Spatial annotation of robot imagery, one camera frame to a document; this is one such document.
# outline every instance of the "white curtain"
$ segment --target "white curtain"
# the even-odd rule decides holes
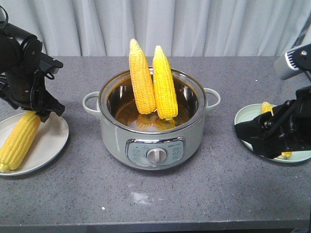
[[[274,56],[305,26],[310,0],[0,0],[50,56]],[[311,32],[304,42],[311,43]]]

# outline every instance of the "gray countertop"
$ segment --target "gray countertop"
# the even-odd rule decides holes
[[[246,105],[295,99],[295,91],[310,84],[303,74],[280,80],[275,57],[169,58],[172,68],[218,91],[222,101],[206,116],[202,144],[190,159],[171,169],[144,171],[109,154],[99,121],[82,107],[86,94],[128,69],[128,58],[56,59],[64,67],[46,87],[66,106],[62,117],[69,139],[39,170],[0,177],[0,232],[308,227],[310,161],[282,164],[256,156],[233,127],[235,114]],[[0,109],[0,121],[21,112],[4,101]]]

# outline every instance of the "plate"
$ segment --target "plate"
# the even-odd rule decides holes
[[[234,124],[236,125],[238,123],[249,121],[257,117],[260,114],[261,105],[262,105],[261,103],[255,103],[255,104],[251,104],[240,109],[234,117]],[[250,143],[245,142],[243,140],[242,142],[250,150],[253,150],[252,145]],[[308,160],[310,158],[311,158],[311,151],[307,150],[307,151],[294,151],[292,155],[287,159],[274,158],[271,160],[275,162],[280,162],[280,163],[299,163],[299,162]]]
[[[24,113],[12,116],[0,122],[0,147],[4,144]],[[14,171],[0,173],[0,176],[17,176],[37,170],[63,149],[69,135],[67,122],[55,113],[51,113],[46,122],[41,122],[38,132],[23,162]]]

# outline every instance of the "cooking pot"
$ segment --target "cooking pot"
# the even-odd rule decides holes
[[[205,115],[219,106],[221,97],[183,72],[172,69],[172,74],[178,103],[178,116],[173,120],[161,120],[156,112],[138,113],[129,70],[83,98],[85,111],[100,120],[104,145],[122,163],[144,170],[168,169],[199,148]],[[209,106],[207,94],[217,102]],[[96,109],[86,106],[90,98],[97,98]]]

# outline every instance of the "corn on the cob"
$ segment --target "corn on the cob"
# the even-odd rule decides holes
[[[273,115],[273,106],[269,103],[269,102],[263,102],[262,105],[261,105],[261,111],[260,113],[263,114],[263,113],[266,113],[266,112],[271,112],[272,115]],[[282,154],[279,156],[279,158],[289,158],[290,156],[292,155],[292,152],[291,151],[288,151],[288,152],[282,152]]]
[[[130,42],[129,65],[138,112],[140,114],[154,112],[156,100],[147,58],[135,39],[131,39]]]
[[[265,102],[263,102],[261,104],[261,111],[260,111],[260,113],[263,114],[263,113],[266,113],[266,112],[271,112],[273,114],[272,108],[273,108],[273,106],[269,102],[265,101]]]
[[[161,46],[155,47],[153,69],[158,116],[161,119],[171,120],[178,115],[178,105],[171,66]]]
[[[0,149],[0,172],[15,170],[27,154],[40,125],[40,117],[27,111]]]

